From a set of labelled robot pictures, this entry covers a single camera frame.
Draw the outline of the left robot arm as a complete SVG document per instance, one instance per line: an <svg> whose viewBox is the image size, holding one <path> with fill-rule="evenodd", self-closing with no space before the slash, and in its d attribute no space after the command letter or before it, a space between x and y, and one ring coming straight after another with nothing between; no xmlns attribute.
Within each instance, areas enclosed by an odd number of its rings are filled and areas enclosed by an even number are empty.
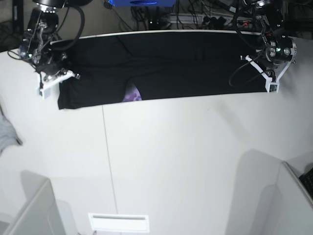
<svg viewBox="0 0 313 235"><path fill-rule="evenodd" d="M238 18L249 13L252 24L260 29L256 42L249 41L238 28ZM280 65L295 61L297 47L294 40L287 35L283 15L272 0L246 0L233 16L232 26L239 38L261 54L269 63Z"/></svg>

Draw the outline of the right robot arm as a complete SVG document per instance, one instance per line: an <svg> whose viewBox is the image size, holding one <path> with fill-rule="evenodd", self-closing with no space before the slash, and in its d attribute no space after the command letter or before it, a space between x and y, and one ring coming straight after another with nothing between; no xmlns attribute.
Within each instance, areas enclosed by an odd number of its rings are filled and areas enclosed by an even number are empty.
<svg viewBox="0 0 313 235"><path fill-rule="evenodd" d="M80 75L66 69L66 51L79 40L84 26L85 14L82 0L35 0L36 7L31 12L26 31L23 33L21 45L18 48L16 60L28 63L39 75L42 83L57 80L76 79ZM57 47L52 44L63 27L64 22L59 22L57 12L66 7L73 8L80 15L80 26L75 38L67 44Z"/></svg>

